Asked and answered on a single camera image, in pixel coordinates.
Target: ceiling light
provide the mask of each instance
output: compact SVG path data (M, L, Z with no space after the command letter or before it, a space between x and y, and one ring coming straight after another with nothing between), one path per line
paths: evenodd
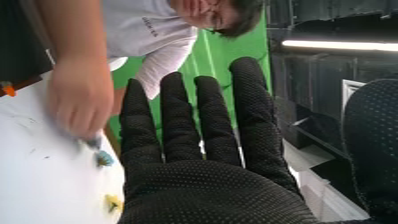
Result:
M343 50L362 50L362 51L398 51L398 44L393 44L393 43L286 40L282 42L282 46L304 47L304 48L343 49Z

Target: green wall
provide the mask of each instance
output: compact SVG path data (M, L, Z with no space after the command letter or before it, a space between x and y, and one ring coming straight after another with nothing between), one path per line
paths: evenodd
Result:
M195 108L195 85L194 78L199 75L213 76L220 82L220 87L224 90L226 103L229 108L229 114L234 122L234 111L233 111L233 95L231 95L231 74L229 74L229 64L233 60L243 56L250 56L258 59L265 76L270 86L270 66L268 66L268 49L266 49L266 25L265 17L256 30L236 40L226 40L208 31L201 31L199 39L194 47L194 51L179 69L183 73L185 86L188 90L188 97L192 106ZM135 76L142 63L142 58L130 58L126 65L114 72L114 85L115 88L126 86L128 79ZM158 129L158 135L162 124L160 124L160 99L151 101L151 109L154 116L154 124ZM114 130L115 136L119 138L119 117L110 119L110 128Z

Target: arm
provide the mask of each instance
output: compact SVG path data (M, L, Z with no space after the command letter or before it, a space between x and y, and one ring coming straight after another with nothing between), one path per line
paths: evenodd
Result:
M91 139L114 105L99 0L35 1L57 53L48 107L66 131Z
M57 57L107 60L99 0L37 0Z
M135 79L140 81L146 95L149 99L154 99L160 92L160 80L178 71L185 60L188 58L192 47L195 43L195 37L181 40L167 45L158 51L147 54ZM115 104L112 114L121 112L123 96L126 88L115 91Z

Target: person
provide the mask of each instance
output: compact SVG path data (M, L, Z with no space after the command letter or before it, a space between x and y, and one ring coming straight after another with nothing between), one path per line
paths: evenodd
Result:
M320 223L282 158L282 136L263 72L252 58L231 65L245 168L222 99L211 77L197 77L197 109L206 159L181 74L162 80L163 148L140 83L130 81L121 112L124 212L119 224ZM345 142L353 180L369 220L398 221L398 80L369 83L345 111Z
M190 54L197 28L242 36L259 22L263 0L35 2L57 53L48 107L64 129L91 139L124 96L124 89L114 92L107 59L146 56L137 80L153 99L160 79Z

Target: table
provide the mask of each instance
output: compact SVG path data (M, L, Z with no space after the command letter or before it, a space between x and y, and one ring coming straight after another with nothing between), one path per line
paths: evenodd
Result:
M94 151L59 129L44 110L46 83L0 97L0 223L114 224L105 195L123 197L124 171L114 157L99 168Z

